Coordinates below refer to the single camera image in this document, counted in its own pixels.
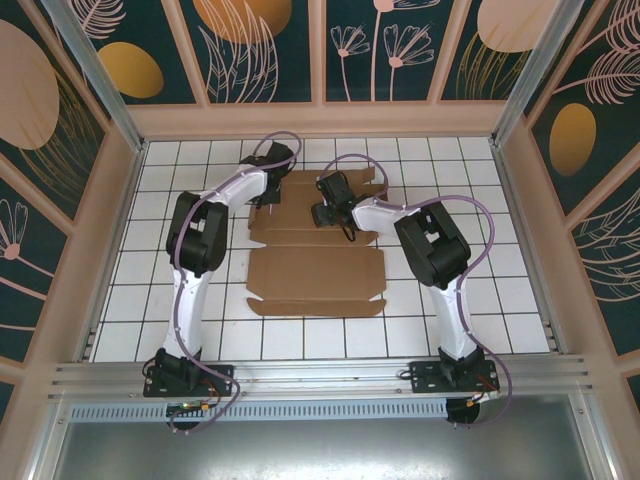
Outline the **brown cardboard paper box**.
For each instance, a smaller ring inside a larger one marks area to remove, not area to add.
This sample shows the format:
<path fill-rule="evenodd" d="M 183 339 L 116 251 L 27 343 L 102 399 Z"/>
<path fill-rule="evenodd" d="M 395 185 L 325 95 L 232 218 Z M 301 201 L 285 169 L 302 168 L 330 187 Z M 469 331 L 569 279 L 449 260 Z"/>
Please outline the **brown cardboard paper box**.
<path fill-rule="evenodd" d="M 384 253 L 378 235 L 347 239 L 338 226 L 318 228 L 311 208 L 322 201 L 319 170 L 295 170 L 282 181 L 281 201 L 251 209 L 246 286 L 249 308 L 260 316 L 367 318 L 383 312 Z"/>

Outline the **small green circuit board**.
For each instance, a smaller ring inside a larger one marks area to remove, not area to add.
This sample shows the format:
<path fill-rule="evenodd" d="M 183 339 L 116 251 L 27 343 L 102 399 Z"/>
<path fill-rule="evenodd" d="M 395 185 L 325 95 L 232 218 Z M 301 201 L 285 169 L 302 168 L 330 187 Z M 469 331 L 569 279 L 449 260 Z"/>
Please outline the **small green circuit board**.
<path fill-rule="evenodd" d="M 209 411 L 212 407 L 211 403 L 202 401 L 170 403 L 166 407 L 165 415 L 167 417 L 202 416 L 204 412 Z"/>

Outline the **grey metal sheet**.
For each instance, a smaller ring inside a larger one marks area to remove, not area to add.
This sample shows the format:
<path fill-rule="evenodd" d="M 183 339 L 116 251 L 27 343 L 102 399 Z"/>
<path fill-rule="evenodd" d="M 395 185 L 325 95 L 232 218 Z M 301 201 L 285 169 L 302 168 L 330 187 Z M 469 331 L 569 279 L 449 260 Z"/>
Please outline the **grey metal sheet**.
<path fill-rule="evenodd" d="M 37 480 L 610 480 L 564 415 L 480 429 L 436 419 L 72 424 Z"/>

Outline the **aluminium mounting rail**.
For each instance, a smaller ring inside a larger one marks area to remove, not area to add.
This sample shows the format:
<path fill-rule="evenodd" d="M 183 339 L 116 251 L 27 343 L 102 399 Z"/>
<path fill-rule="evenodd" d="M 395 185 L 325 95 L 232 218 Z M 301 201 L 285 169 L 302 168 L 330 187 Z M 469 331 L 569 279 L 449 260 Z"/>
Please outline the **aluminium mounting rail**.
<path fill-rule="evenodd" d="M 505 355 L 515 395 L 586 392 L 593 388 L 584 359 L 577 355 Z M 409 361 L 346 359 L 238 361 L 234 377 L 247 400 L 311 400 L 407 397 L 399 378 Z M 141 401 L 140 363 L 69 363 L 56 367 L 46 392 L 51 400 Z"/>

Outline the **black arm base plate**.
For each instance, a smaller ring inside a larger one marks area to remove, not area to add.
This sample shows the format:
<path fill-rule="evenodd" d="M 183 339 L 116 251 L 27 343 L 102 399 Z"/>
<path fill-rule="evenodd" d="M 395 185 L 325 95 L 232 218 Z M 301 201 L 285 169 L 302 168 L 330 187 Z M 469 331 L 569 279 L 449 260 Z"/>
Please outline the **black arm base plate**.
<path fill-rule="evenodd" d="M 195 365 L 173 369 L 150 366 L 146 370 L 142 394 L 146 398 L 215 397 L 214 388 L 221 397 L 231 396 L 231 385 Z"/>
<path fill-rule="evenodd" d="M 469 393 L 500 389 L 495 363 L 485 360 L 461 380 L 453 382 L 442 372 L 440 361 L 415 361 L 409 364 L 409 380 L 414 393 Z"/>

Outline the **aluminium corner post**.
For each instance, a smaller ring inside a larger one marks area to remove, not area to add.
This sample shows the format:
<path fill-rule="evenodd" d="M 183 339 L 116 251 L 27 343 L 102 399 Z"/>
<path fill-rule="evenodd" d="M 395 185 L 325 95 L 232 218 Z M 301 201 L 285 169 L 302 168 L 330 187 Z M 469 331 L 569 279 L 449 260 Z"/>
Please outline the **aluminium corner post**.
<path fill-rule="evenodd" d="M 522 73 L 511 91 L 505 108 L 491 133 L 490 145 L 497 150 L 504 145 L 520 120 L 524 108 L 561 49 L 576 23 L 585 0 L 559 0 L 541 37 L 528 57 Z"/>
<path fill-rule="evenodd" d="M 41 0 L 52 22 L 58 27 L 80 66 L 87 74 L 102 103 L 129 146 L 136 152 L 143 150 L 144 137 L 130 115 L 120 93 L 100 61 L 97 51 L 83 32 L 66 0 Z"/>

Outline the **aluminium side rail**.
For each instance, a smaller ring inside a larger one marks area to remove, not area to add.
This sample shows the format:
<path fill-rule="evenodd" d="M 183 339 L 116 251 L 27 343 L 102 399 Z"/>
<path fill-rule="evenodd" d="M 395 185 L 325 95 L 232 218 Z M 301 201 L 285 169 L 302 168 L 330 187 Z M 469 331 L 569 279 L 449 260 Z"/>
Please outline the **aluminium side rail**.
<path fill-rule="evenodd" d="M 115 271 L 129 209 L 133 203 L 137 181 L 139 180 L 142 165 L 148 151 L 149 142 L 144 138 L 141 138 L 141 141 L 142 143 L 131 158 L 126 176 L 119 185 L 117 202 L 109 218 L 109 229 L 105 233 L 94 288 L 87 304 L 86 316 L 82 330 L 79 333 L 78 345 L 74 352 L 74 362 L 77 363 L 83 363 L 90 359 L 99 330 L 102 310 L 108 294 L 111 278 Z"/>
<path fill-rule="evenodd" d="M 522 202 L 502 149 L 493 145 L 491 152 L 506 205 L 504 214 L 515 236 L 513 241 L 499 243 L 490 255 L 510 348 L 514 354 L 554 354 L 558 342 L 553 310 L 546 298 Z"/>

